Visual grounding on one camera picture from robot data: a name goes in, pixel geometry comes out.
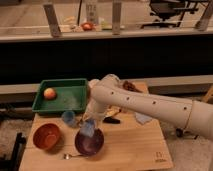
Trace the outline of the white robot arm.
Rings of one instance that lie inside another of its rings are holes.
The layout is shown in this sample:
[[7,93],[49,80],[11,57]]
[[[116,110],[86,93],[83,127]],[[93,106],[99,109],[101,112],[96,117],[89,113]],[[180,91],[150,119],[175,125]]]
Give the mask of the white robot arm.
[[213,105],[191,99],[138,93],[120,87],[120,79],[108,74],[90,89],[85,113],[100,118],[107,108],[123,107],[213,141]]

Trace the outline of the brown sausage link toy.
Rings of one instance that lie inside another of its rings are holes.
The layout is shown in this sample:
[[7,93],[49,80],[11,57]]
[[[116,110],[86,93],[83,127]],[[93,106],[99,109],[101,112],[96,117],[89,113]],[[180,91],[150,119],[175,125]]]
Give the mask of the brown sausage link toy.
[[128,90],[128,91],[141,93],[141,90],[137,89],[136,86],[133,83],[129,82],[129,81],[125,81],[123,83],[123,88],[125,90]]

